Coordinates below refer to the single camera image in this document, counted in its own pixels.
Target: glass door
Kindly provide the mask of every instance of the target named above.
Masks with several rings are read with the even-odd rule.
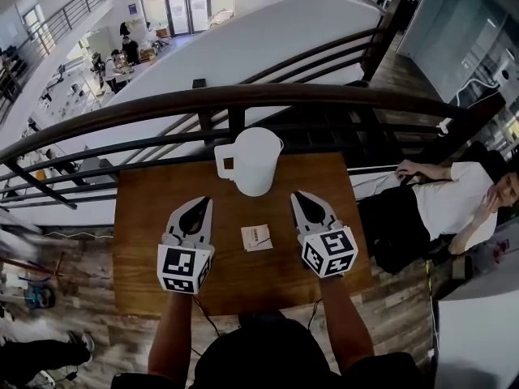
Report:
[[[174,35],[192,35],[208,29],[208,0],[169,0]]]
[[[171,23],[173,24],[174,35],[191,34],[186,0],[169,0],[169,11],[171,13]]]
[[[189,0],[192,33],[208,30],[208,0]]]

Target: forearm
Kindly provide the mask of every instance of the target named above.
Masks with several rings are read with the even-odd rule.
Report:
[[[191,359],[190,294],[171,293],[149,353],[148,372],[183,386]]]
[[[418,173],[424,174],[432,180],[452,180],[451,168],[439,165],[416,164]]]
[[[460,255],[465,252],[465,248],[467,246],[467,242],[470,237],[478,230],[479,226],[481,226],[482,222],[478,222],[473,220],[468,225],[466,225],[462,231],[460,231],[448,245],[448,252],[453,255]]]
[[[344,374],[356,361],[373,356],[373,342],[341,277],[320,280],[333,354]]]

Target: man in white shirt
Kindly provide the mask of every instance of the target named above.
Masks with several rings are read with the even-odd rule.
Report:
[[[497,209],[519,199],[516,170],[494,184],[477,162],[441,167],[404,160],[398,166],[399,177],[415,174],[438,182],[387,189],[358,205],[368,250],[387,272],[397,273],[426,254],[442,234],[456,235],[451,254],[486,241],[494,233]]]
[[[118,93],[122,89],[118,86],[117,82],[115,82],[115,73],[124,73],[116,64],[116,60],[120,54],[121,53],[115,49],[105,61],[105,82],[114,93]]]

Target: cable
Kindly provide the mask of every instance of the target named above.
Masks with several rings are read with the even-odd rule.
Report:
[[[491,89],[495,89],[497,87],[499,87],[499,83],[496,83],[495,85],[487,85],[486,83],[484,82],[481,82],[479,79],[476,79],[476,78],[472,78],[472,79],[469,79],[467,81],[467,83],[465,85],[463,85],[459,90],[458,92],[456,92],[456,102],[457,102],[457,106],[459,107],[460,106],[460,92],[463,91],[467,85],[471,82],[478,82],[480,83],[481,85],[487,87],[487,88],[491,88]],[[499,92],[494,92],[493,94],[489,95],[489,96],[485,96],[484,98],[482,98],[481,100],[477,100],[476,102],[474,102],[472,105],[469,106],[470,107],[473,107],[474,105],[476,105],[478,102],[481,102],[482,100],[486,100],[487,98],[490,98],[491,96],[494,96],[495,94],[497,94]],[[438,124],[438,127],[442,130],[442,132],[444,133],[444,135],[446,135],[448,133],[448,129],[447,129],[447,125],[452,121],[453,119],[452,118],[445,118],[440,124]]]
[[[311,313],[310,320],[308,320],[308,326],[307,326],[308,331],[310,331],[311,322],[312,322],[312,320],[313,320],[314,317],[315,317],[315,313],[317,313],[317,306],[318,306],[319,303],[322,302],[322,301],[323,301],[323,299],[320,298],[320,299],[317,300],[317,301],[315,302],[315,304],[314,304],[314,309],[313,309],[313,311],[312,311],[312,313]]]
[[[429,287],[429,302],[431,304],[431,317],[432,317],[432,331],[435,333],[436,346],[440,350],[440,338],[438,337],[438,329],[436,328],[435,310],[432,303],[432,276],[431,276],[431,265],[430,261],[425,262],[425,272],[427,275],[427,285]]]
[[[43,236],[44,237],[48,237],[49,235],[52,235],[54,233],[56,235],[59,235],[59,236],[62,236],[62,237],[77,237],[78,235],[88,235],[89,237],[95,237],[95,238],[111,237],[110,235],[100,235],[100,236],[92,235],[91,233],[87,233],[87,232],[74,233],[73,235],[64,235],[63,233],[60,233],[60,232],[51,232],[51,233],[46,233]]]
[[[500,83],[499,82],[496,82],[494,83],[493,85],[489,85],[488,83],[484,83],[482,81],[480,81],[479,79],[476,79],[476,78],[472,78],[472,79],[469,79],[465,85],[463,85],[460,89],[458,89],[458,91],[456,92],[456,103],[457,103],[457,106],[459,107],[460,106],[460,92],[463,91],[465,88],[467,88],[469,86],[469,83],[471,82],[477,82],[477,83],[480,83],[481,85],[483,85],[484,87],[487,87],[487,88],[491,88],[491,89],[494,89],[494,88],[497,88],[499,87]]]
[[[212,322],[212,320],[209,318],[205,310],[202,308],[202,304],[200,303],[199,299],[195,296],[193,296],[193,300],[195,300],[196,305],[200,308],[200,311],[202,311],[202,314],[205,316],[205,318],[211,323],[211,325],[214,327],[214,331],[217,333],[217,336],[220,337],[220,332],[217,329],[217,326]]]
[[[384,183],[386,180],[388,180],[388,177],[390,177],[392,175],[394,175],[393,171],[390,174],[385,174],[384,176],[378,176],[376,178],[367,179],[364,182],[357,183],[355,186],[352,186],[352,187],[355,188],[355,187],[362,186],[367,183],[372,183],[372,182],[378,180],[378,182],[375,184],[375,187],[373,188],[373,191],[368,196],[366,196],[368,198],[368,197],[371,197],[372,195],[374,195],[376,190],[379,188],[379,186],[382,183]]]

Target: black and white marker cube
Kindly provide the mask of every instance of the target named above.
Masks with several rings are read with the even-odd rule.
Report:
[[[166,291],[198,294],[211,269],[211,251],[159,245],[157,276]]]
[[[357,258],[358,247],[351,229],[345,226],[304,238],[302,259],[320,277],[349,271]]]

